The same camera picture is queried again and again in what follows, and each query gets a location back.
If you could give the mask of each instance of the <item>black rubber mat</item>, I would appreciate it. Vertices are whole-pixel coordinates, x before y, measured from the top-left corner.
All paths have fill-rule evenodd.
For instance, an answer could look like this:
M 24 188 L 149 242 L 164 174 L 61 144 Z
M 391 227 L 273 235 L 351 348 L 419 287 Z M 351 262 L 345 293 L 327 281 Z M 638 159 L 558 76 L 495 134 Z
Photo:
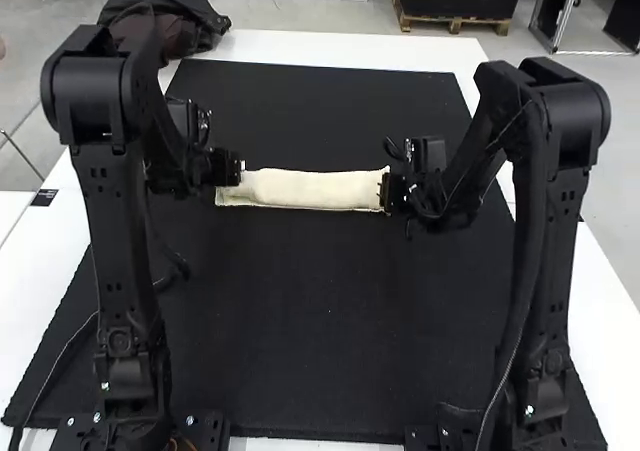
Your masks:
M 451 154 L 470 121 L 449 74 L 187 60 L 168 94 L 212 109 L 216 144 L 249 169 L 381 168 L 386 135 L 439 133 Z M 238 435 L 401 442 L 405 425 L 434 422 L 437 402 L 486 405 L 511 274 L 497 185 L 471 228 L 411 242 L 399 217 L 166 197 L 152 208 L 194 272 L 161 296 L 174 406 L 220 409 Z M 151 254 L 159 276 L 167 264 Z M 95 307 L 87 253 L 5 423 L 24 416 Z M 34 425 L 91 411 L 92 349 L 78 350 Z M 598 429 L 585 412 L 577 427 Z

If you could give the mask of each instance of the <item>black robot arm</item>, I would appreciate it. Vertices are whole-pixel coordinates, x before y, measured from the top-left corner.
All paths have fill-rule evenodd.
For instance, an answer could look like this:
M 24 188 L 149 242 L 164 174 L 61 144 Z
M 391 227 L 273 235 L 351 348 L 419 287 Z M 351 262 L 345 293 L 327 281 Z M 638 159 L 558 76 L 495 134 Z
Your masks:
M 589 172 L 610 126 L 609 100 L 596 83 L 548 59 L 527 59 L 519 69 L 484 63 L 475 81 L 480 103 L 450 161 L 437 137 L 407 139 L 402 150 L 385 143 L 399 170 L 385 177 L 382 204 L 439 232 L 469 225 L 502 164 L 513 163 L 511 303 L 495 392 L 481 416 L 466 415 L 473 440 L 451 432 L 451 422 L 440 440 L 465 451 L 567 449 L 567 393 L 576 379 L 567 338 L 573 255 Z
M 98 410 L 76 419 L 81 433 L 62 427 L 53 449 L 158 451 L 179 439 L 149 267 L 146 188 L 186 197 L 206 186 L 238 185 L 241 162 L 208 147 L 209 113 L 192 102 L 165 101 L 157 77 L 161 50 L 152 23 L 119 47 L 106 28 L 81 26 L 42 72 L 46 116 L 69 146 L 85 198 L 99 298 Z M 207 430 L 211 436 L 198 434 L 202 427 L 185 430 L 197 449 L 224 448 L 222 417 L 203 410 L 198 417 L 202 425 L 220 425 Z

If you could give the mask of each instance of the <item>black cable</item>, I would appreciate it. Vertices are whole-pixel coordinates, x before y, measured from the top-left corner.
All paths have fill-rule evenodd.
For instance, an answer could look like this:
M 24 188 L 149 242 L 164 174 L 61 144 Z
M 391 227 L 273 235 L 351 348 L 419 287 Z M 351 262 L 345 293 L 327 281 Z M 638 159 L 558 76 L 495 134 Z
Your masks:
M 49 374 L 45 378 L 44 383 L 42 383 L 42 386 L 40 387 L 40 390 L 38 391 L 38 394 L 36 395 L 36 399 L 33 400 L 33 404 L 31 404 L 31 408 L 29 408 L 29 412 L 27 413 L 24 421 L 22 422 L 22 425 L 16 426 L 15 428 L 13 428 L 13 432 L 11 433 L 11 441 L 9 442 L 9 451 L 19 451 L 19 449 L 20 449 L 20 440 L 22 439 L 22 434 L 24 432 L 24 428 L 27 426 L 27 423 L 29 422 L 29 420 L 31 419 L 31 416 L 33 415 L 33 411 L 36 409 L 36 406 L 40 402 L 40 398 L 44 394 L 44 391 L 46 390 L 46 388 L 47 388 L 47 386 L 49 384 L 49 381 L 51 380 L 51 377 L 57 371 L 58 364 L 60 363 L 60 361 L 62 360 L 62 358 L 66 354 L 67 350 L 72 345 L 75 344 L 76 340 L 82 334 L 82 332 L 85 329 L 87 329 L 89 327 L 89 325 L 97 323 L 97 317 L 98 317 L 98 311 L 95 311 L 93 314 L 91 314 L 91 316 L 89 316 L 87 318 L 87 320 L 84 322 L 84 324 L 82 326 L 80 326 L 76 330 L 75 333 L 73 333 L 73 336 L 71 336 L 71 338 L 69 338 L 69 340 L 62 347 L 62 350 L 58 354 L 58 357 L 53 362 L 53 366 L 51 367 L 51 371 L 49 371 Z
M 492 154 L 498 150 L 501 146 L 500 142 L 504 134 L 511 129 L 513 124 L 526 111 L 530 104 L 532 104 L 531 100 L 527 101 L 520 107 L 518 112 L 507 122 L 503 129 L 500 130 L 496 138 L 487 144 L 484 150 L 485 153 Z M 532 199 L 527 202 L 529 208 L 527 215 L 531 217 L 531 227 L 528 234 L 523 236 L 525 239 L 522 251 L 523 269 L 520 273 L 518 283 L 514 285 L 514 302 L 510 307 L 505 332 L 503 334 L 503 342 L 500 346 L 500 349 L 503 351 L 496 360 L 497 369 L 503 368 L 503 371 L 498 375 L 499 380 L 496 384 L 495 391 L 483 414 L 474 448 L 475 451 L 480 451 L 487 423 L 490 423 L 493 420 L 493 416 L 496 412 L 495 405 L 502 396 L 509 374 L 513 367 L 514 360 L 520 347 L 520 342 L 522 341 L 522 335 L 529 309 L 531 307 L 531 302 L 533 300 L 536 280 L 540 269 L 540 259 L 544 244 L 544 222 L 546 219 L 544 190 L 546 163 L 541 154 L 542 137 L 534 135 L 529 138 L 531 144 L 531 158 L 528 162 L 530 172 L 529 185 L 531 187 L 530 192 Z M 451 198 L 456 194 L 458 187 L 467 177 L 467 174 L 464 174 L 458 180 L 449 196 L 445 196 L 442 210 L 439 213 L 434 213 L 428 207 L 429 201 L 425 195 L 425 189 L 429 189 L 429 186 L 432 183 L 425 182 L 424 176 L 417 176 L 417 173 L 415 173 L 411 167 L 409 157 L 401 152 L 398 145 L 390 137 L 385 139 L 384 149 L 393 159 L 403 163 L 403 174 L 408 189 L 407 202 L 411 205 L 416 215 L 427 221 L 441 219 L 446 214 L 449 205 L 452 202 Z
M 156 227 L 155 221 L 153 219 L 153 214 L 151 213 L 151 206 L 149 203 L 149 190 L 146 187 L 144 190 L 144 204 L 146 208 L 147 223 L 149 225 L 149 232 L 151 233 L 151 237 L 160 248 L 160 252 L 164 255 L 164 257 L 167 258 L 169 262 L 175 267 L 175 269 L 180 273 L 182 279 L 188 281 L 191 277 L 191 267 L 189 266 L 189 262 L 180 253 L 174 251 L 158 232 L 158 228 Z M 166 286 L 166 283 L 171 284 L 174 280 L 175 276 L 171 277 L 170 275 L 167 275 L 159 281 L 164 282 L 165 284 L 163 284 L 163 286 Z
M 480 451 L 481 449 L 484 437 L 483 433 L 487 427 L 487 423 L 491 423 L 494 419 L 497 410 L 496 403 L 499 402 L 509 379 L 509 374 L 511 373 L 520 342 L 522 341 L 524 327 L 533 301 L 536 281 L 540 270 L 546 221 L 546 162 L 542 155 L 543 136 L 534 135 L 530 136 L 530 139 L 531 157 L 528 161 L 529 174 L 527 178 L 530 186 L 531 199 L 526 202 L 528 208 L 526 215 L 530 217 L 531 223 L 528 232 L 524 236 L 520 236 L 520 239 L 524 241 L 521 254 L 523 266 L 519 275 L 520 279 L 518 283 L 514 285 L 514 301 L 509 308 L 503 341 L 500 345 L 500 349 L 503 351 L 496 359 L 497 369 L 503 368 L 503 372 L 498 375 L 500 379 L 491 397 L 491 401 L 483 414 L 474 448 L 475 451 Z M 514 169 L 514 181 L 517 180 L 517 172 L 518 170 Z M 518 196 L 516 196 L 516 206 L 521 202 L 523 202 L 523 200 L 518 199 Z

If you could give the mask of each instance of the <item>floor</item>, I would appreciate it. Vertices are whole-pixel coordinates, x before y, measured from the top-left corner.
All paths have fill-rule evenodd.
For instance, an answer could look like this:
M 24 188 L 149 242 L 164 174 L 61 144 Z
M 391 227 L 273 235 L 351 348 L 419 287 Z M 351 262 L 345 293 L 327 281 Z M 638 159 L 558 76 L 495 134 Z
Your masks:
M 13 133 L 40 173 L 46 175 L 62 152 L 57 136 L 38 106 L 39 73 L 44 60 L 80 23 L 95 22 L 106 0 L 0 0 L 0 35 L 7 57 L 0 61 L 0 127 Z M 561 49 L 616 50 L 604 36 L 602 0 L 583 0 L 574 10 Z M 211 0 L 235 28 L 400 34 L 390 0 L 366 3 L 325 0 Z M 535 0 L 520 0 L 508 37 L 483 27 L 463 27 L 476 37 L 490 59 L 512 64 L 546 54 L 527 25 Z M 425 26 L 414 34 L 448 36 L 443 26 Z M 592 173 L 583 216 L 640 308 L 640 94 L 639 57 L 562 55 L 554 59 L 604 86 L 613 106 L 609 138 Z M 38 176 L 0 136 L 0 190 L 32 190 Z

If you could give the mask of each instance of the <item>white towel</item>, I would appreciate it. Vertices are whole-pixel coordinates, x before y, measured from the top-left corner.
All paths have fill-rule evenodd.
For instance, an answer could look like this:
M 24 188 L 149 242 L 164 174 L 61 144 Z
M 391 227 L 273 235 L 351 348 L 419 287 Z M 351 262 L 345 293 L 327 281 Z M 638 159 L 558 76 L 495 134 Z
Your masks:
M 339 173 L 272 168 L 244 171 L 239 186 L 217 188 L 216 205 L 384 212 L 380 206 L 380 183 L 388 172 L 388 166 Z

